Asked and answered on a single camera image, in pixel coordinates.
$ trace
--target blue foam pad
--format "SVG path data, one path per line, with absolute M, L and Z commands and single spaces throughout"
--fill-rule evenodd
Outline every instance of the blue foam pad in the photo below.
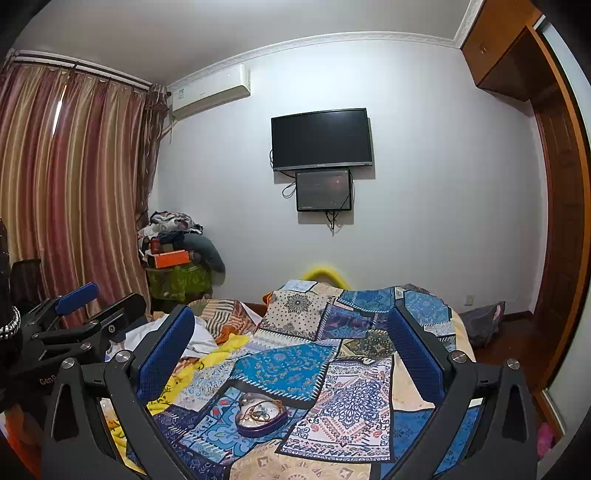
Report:
M 69 315 L 99 296 L 99 287 L 95 283 L 87 283 L 61 297 L 56 304 L 58 315 Z
M 139 401 L 147 403 L 160 396 L 194 330 L 193 311 L 185 307 L 139 368 L 136 392 Z
M 423 400 L 441 404 L 443 372 L 397 308 L 389 311 L 386 330 Z

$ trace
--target screen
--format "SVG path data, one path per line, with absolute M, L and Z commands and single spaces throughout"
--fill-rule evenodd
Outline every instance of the screen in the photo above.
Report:
M 351 210 L 349 170 L 299 171 L 295 177 L 299 212 Z
M 273 169 L 371 165 L 365 108 L 271 119 Z

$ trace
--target blanket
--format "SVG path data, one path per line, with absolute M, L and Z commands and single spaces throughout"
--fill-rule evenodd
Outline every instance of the blanket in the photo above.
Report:
M 151 411 L 197 479 L 383 478 L 434 410 L 385 331 L 398 299 L 449 351 L 463 350 L 474 360 L 459 316 L 420 288 L 290 285 L 273 292 L 258 328 L 237 321 L 243 314 L 238 302 L 192 306 L 205 313 L 216 340 L 234 343 L 218 358 L 179 370 Z M 235 417 L 245 392 L 281 400 L 287 422 L 262 437 L 241 436 Z M 472 401 L 438 472 L 463 455 L 479 413 L 480 401 Z M 138 465 L 132 445 L 123 450 L 128 465 Z

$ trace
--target black chair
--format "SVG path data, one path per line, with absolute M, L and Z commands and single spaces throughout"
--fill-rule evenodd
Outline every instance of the black chair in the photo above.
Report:
M 21 315 L 25 315 L 47 298 L 41 279 L 41 260 L 14 262 L 10 270 L 10 298 Z

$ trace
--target curtain rod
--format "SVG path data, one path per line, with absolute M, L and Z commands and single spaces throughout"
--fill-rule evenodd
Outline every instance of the curtain rod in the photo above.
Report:
M 119 72 L 114 69 L 103 67 L 97 63 L 89 61 L 79 60 L 72 57 L 66 57 L 64 55 L 57 55 L 53 53 L 45 53 L 33 50 L 20 50 L 17 52 L 15 62 L 26 62 L 26 63 L 44 63 L 49 65 L 56 65 L 60 67 L 75 68 L 83 72 L 94 73 L 98 76 L 117 80 L 118 82 L 127 83 L 144 90 L 148 90 L 151 86 L 151 82 L 146 82 L 141 78 L 128 75 L 123 72 Z

